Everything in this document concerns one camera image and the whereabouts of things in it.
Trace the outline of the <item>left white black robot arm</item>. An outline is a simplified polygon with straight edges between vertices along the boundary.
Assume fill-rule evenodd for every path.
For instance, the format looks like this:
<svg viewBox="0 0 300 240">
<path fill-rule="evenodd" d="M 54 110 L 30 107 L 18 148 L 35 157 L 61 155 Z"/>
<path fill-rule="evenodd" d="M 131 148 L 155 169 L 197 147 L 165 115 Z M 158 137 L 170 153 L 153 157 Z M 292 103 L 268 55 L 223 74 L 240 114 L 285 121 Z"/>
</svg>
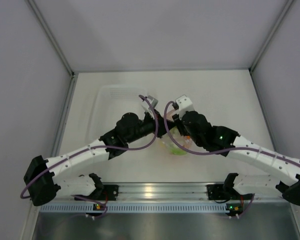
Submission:
<svg viewBox="0 0 300 240">
<path fill-rule="evenodd" d="M 34 157 L 23 177 L 25 189 L 20 197 L 30 199 L 36 207 L 67 196 L 97 200 L 103 194 L 104 185 L 96 173 L 83 173 L 84 168 L 125 152 L 144 150 L 164 134 L 163 130 L 163 117 L 158 112 L 147 112 L 144 119 L 126 113 L 114 129 L 87 146 L 55 157 Z"/>
</svg>

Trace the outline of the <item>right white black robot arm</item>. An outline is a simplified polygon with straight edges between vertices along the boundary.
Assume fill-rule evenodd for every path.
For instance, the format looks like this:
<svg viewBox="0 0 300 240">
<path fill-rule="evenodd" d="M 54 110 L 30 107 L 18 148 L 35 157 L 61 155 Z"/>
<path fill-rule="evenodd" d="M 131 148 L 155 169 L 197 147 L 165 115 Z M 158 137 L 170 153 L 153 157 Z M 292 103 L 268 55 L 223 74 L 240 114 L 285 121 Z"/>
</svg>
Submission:
<svg viewBox="0 0 300 240">
<path fill-rule="evenodd" d="M 274 195 L 300 206 L 299 158 L 261 147 L 228 127 L 211 125 L 204 115 L 196 111 L 187 111 L 183 116 L 174 114 L 172 119 L 181 135 L 190 137 L 205 150 L 190 150 L 189 153 L 199 156 L 221 155 L 247 163 L 265 173 L 229 173 L 223 185 L 225 196 L 234 199 L 246 194 Z"/>
</svg>

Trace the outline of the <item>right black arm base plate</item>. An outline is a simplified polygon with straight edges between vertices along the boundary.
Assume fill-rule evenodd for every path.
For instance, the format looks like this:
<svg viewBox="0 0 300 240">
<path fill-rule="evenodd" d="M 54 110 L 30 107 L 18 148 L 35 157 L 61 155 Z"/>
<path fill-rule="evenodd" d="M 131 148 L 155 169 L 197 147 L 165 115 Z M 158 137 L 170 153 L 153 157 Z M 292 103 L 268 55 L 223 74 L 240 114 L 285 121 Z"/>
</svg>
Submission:
<svg viewBox="0 0 300 240">
<path fill-rule="evenodd" d="M 223 189 L 223 184 L 208 184 L 206 186 L 208 199 L 211 201 L 225 202 L 231 199 Z"/>
</svg>

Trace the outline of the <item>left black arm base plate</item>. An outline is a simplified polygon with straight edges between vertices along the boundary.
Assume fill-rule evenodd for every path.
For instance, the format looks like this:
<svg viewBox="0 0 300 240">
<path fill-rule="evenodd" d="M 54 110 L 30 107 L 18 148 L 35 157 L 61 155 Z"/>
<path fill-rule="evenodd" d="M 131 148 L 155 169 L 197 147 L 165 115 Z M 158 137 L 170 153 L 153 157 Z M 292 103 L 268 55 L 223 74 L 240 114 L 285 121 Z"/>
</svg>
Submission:
<svg viewBox="0 0 300 240">
<path fill-rule="evenodd" d="M 99 196 L 100 201 L 116 201 L 119 195 L 119 185 L 117 184 L 105 184 L 103 190 Z"/>
</svg>

